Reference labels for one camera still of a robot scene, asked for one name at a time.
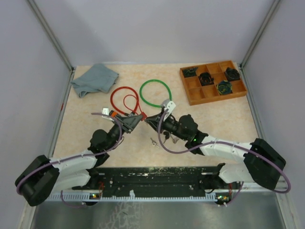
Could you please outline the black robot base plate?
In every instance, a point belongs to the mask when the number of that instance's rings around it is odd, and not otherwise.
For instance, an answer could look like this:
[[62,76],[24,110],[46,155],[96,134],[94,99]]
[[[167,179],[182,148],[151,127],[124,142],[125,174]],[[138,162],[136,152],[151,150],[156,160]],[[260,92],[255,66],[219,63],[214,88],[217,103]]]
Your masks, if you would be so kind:
[[219,178],[221,165],[214,167],[100,167],[89,170],[84,186],[75,190],[98,190],[104,197],[137,198],[204,197],[213,190],[228,191],[239,184]]

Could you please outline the black-headed key bunch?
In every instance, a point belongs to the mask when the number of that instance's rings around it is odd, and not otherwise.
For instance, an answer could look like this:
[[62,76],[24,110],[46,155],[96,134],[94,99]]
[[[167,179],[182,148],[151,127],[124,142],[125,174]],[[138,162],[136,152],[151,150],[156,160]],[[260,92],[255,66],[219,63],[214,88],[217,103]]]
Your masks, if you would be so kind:
[[163,131],[163,135],[164,135],[163,144],[165,144],[166,141],[169,140],[169,139],[171,139],[173,144],[176,144],[179,141],[179,138],[173,137],[173,135],[170,134],[168,131]]

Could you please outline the small silver key bunch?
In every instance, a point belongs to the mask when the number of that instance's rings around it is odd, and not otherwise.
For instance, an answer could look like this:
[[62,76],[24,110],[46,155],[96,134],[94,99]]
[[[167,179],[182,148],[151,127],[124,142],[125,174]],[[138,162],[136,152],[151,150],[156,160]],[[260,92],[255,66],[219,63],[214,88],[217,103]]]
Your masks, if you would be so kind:
[[152,145],[153,145],[154,147],[159,148],[158,143],[157,143],[154,139],[152,139],[152,138],[150,138],[150,139],[151,139]]

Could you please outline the green black rolled sock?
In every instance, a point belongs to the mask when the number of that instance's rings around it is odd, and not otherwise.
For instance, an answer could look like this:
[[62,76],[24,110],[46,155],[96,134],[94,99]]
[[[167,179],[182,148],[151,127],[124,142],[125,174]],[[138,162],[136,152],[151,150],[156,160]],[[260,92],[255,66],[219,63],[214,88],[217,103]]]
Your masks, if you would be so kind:
[[191,68],[183,69],[182,73],[183,73],[184,78],[189,78],[189,77],[196,76],[197,69],[198,69],[197,67],[191,67]]

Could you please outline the blue grey folded cloth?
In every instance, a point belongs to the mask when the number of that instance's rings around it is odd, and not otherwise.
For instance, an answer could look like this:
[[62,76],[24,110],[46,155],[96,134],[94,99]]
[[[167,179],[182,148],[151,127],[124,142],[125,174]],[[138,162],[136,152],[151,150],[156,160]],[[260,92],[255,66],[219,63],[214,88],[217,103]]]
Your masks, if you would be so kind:
[[94,64],[80,77],[73,79],[71,85],[79,98],[91,93],[108,93],[116,84],[119,74],[102,63]]

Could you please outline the wooden compartment tray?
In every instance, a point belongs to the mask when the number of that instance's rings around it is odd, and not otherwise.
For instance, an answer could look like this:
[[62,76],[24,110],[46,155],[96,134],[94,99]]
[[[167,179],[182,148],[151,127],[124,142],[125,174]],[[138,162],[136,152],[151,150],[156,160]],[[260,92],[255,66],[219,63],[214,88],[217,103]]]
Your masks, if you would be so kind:
[[247,88],[233,61],[212,62],[180,68],[189,105],[246,96]]

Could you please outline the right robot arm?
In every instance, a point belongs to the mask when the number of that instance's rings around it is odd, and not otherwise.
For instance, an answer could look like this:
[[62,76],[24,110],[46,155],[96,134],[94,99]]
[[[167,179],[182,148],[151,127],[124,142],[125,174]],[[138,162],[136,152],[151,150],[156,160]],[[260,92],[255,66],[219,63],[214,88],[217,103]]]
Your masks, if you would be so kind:
[[287,179],[283,169],[286,160],[264,139],[256,138],[250,143],[225,141],[198,130],[198,124],[190,114],[175,120],[166,112],[150,117],[143,117],[157,134],[169,132],[186,142],[182,153],[216,156],[235,161],[235,164],[224,164],[218,174],[213,176],[213,184],[225,188],[233,182],[255,182],[270,191],[276,189],[280,177]]

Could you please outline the black orange rolled sock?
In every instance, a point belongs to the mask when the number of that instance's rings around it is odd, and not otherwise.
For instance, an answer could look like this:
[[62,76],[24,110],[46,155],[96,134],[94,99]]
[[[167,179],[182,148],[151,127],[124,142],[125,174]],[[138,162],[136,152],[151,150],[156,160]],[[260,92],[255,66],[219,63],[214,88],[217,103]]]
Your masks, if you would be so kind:
[[214,84],[214,78],[208,72],[201,73],[199,75],[199,81],[201,83],[201,86]]

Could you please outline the red cable padlock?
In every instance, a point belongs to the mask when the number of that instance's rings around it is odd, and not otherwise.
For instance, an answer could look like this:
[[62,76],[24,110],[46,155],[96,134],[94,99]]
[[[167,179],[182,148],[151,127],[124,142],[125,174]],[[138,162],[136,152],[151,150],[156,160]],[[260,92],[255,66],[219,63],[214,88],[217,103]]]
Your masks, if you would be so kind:
[[[126,104],[126,98],[127,97],[133,97],[135,99],[135,107],[133,109],[131,109],[127,104]],[[135,113],[137,115],[142,114],[142,121],[144,121],[147,118],[147,115],[145,112],[142,111],[141,106],[139,104],[139,99],[132,94],[128,94],[123,98],[123,105],[125,108],[127,108],[129,111],[131,111],[132,113]]]

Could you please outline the rolled dark sock in tray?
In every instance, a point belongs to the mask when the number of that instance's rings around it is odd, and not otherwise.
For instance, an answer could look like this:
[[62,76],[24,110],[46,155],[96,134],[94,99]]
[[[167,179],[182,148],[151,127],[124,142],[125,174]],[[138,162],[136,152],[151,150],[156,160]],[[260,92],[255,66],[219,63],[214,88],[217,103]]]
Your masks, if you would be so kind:
[[227,80],[223,80],[223,81],[219,82],[216,85],[216,89],[217,89],[219,95],[227,95],[227,94],[233,93],[233,86]]

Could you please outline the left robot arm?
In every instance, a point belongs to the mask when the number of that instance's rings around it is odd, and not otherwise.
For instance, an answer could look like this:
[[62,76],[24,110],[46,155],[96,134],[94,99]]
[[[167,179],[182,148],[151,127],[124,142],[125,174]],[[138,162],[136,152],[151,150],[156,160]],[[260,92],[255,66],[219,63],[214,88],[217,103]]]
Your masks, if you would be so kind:
[[123,117],[114,112],[99,114],[113,122],[108,131],[96,130],[90,140],[89,148],[64,158],[36,157],[16,179],[17,194],[23,196],[31,206],[44,202],[50,194],[74,187],[94,189],[99,184],[99,177],[92,169],[102,165],[121,141],[123,134],[131,133],[145,117],[131,114]]

